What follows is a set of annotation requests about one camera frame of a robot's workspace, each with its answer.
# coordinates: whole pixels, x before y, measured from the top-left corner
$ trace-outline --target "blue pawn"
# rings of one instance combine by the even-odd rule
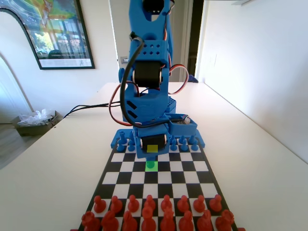
[[[198,151],[199,147],[198,147],[198,140],[194,140],[193,145],[192,145],[192,150],[193,151]]]
[[[194,144],[194,141],[196,140],[195,136],[191,136],[189,139],[188,139],[188,143],[189,144]]]
[[[129,144],[128,150],[129,150],[130,152],[134,151],[134,150],[135,150],[135,146],[134,146],[132,140],[130,140],[130,141],[128,142],[128,144]]]
[[[186,140],[184,136],[181,136],[181,138],[179,138],[179,142],[182,143],[182,144],[183,144],[184,140]]]
[[[183,140],[183,145],[180,146],[182,151],[187,151],[188,150],[188,145],[187,145],[187,140]]]
[[[176,143],[177,143],[177,141],[174,139],[172,141],[172,145],[170,146],[170,150],[176,151],[178,149],[177,146],[175,145]]]
[[[116,149],[118,152],[122,152],[125,150],[125,146],[120,142],[120,140],[118,141],[118,147]]]
[[[121,144],[125,144],[127,142],[125,138],[125,133],[123,131],[120,132],[120,141]]]

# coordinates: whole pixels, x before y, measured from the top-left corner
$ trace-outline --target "blue chess piece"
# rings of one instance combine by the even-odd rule
[[[193,145],[192,145],[192,150],[193,151],[198,151],[198,140],[194,139]]]
[[[184,136],[181,136],[181,138],[179,138],[179,143],[182,143],[182,144],[183,144],[184,140],[186,140],[185,137],[184,137]]]
[[[188,145],[187,145],[187,140],[183,140],[183,145],[180,146],[182,151],[187,151],[188,150]]]
[[[170,150],[176,151],[178,149],[177,146],[176,146],[176,143],[177,143],[177,141],[174,139],[172,141],[172,145],[170,146]]]
[[[125,150],[125,146],[120,142],[121,140],[119,140],[118,143],[118,147],[116,148],[118,152],[122,152]]]
[[[134,151],[134,150],[135,150],[135,146],[134,146],[134,144],[133,144],[133,141],[130,140],[130,141],[128,142],[128,144],[129,144],[128,150],[129,150],[130,152]]]

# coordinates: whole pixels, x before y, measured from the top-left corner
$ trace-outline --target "red pawn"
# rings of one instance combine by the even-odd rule
[[[215,221],[218,231],[231,231],[231,224],[234,223],[234,215],[229,210],[225,209]]]
[[[114,211],[109,210],[102,219],[103,231],[117,231],[119,221],[115,218]]]
[[[198,199],[193,202],[193,207],[198,213],[202,213],[205,210],[204,196],[198,196]]]
[[[180,231],[193,231],[193,215],[191,211],[186,211],[184,217],[179,221]]]
[[[136,200],[136,197],[134,195],[130,195],[128,210],[134,213],[138,210],[138,208],[139,208],[139,201]]]
[[[132,217],[131,212],[126,211],[123,215],[124,223],[122,231],[136,231],[137,230],[137,221]]]
[[[160,230],[161,231],[174,231],[175,223],[173,220],[173,211],[171,208],[165,208],[164,218],[160,222]]]
[[[172,203],[170,202],[170,197],[168,195],[165,195],[164,200],[161,203],[161,208],[163,211],[165,211],[167,207],[172,209]]]
[[[151,207],[146,206],[142,210],[142,216],[144,221],[141,224],[141,231],[155,231],[156,223],[153,220],[153,210]]]
[[[100,229],[100,220],[95,218],[94,213],[87,211],[81,218],[81,224],[85,227],[84,231],[98,231]]]
[[[199,231],[212,231],[213,226],[211,222],[210,210],[205,210],[202,217],[197,220],[197,227]]]
[[[183,195],[181,199],[178,201],[178,210],[182,213],[185,213],[189,209],[189,205],[187,202],[187,197]]]
[[[94,211],[96,213],[102,213],[106,208],[106,201],[102,200],[100,196],[94,198]]]
[[[155,201],[153,200],[152,195],[148,195],[146,197],[146,202],[144,202],[144,206],[150,206],[153,211],[155,210],[156,204]]]
[[[122,201],[120,201],[117,196],[113,196],[111,198],[111,210],[114,211],[114,213],[118,213],[121,211],[123,206]]]
[[[219,212],[222,209],[220,195],[217,194],[215,198],[210,200],[210,208],[215,212]]]

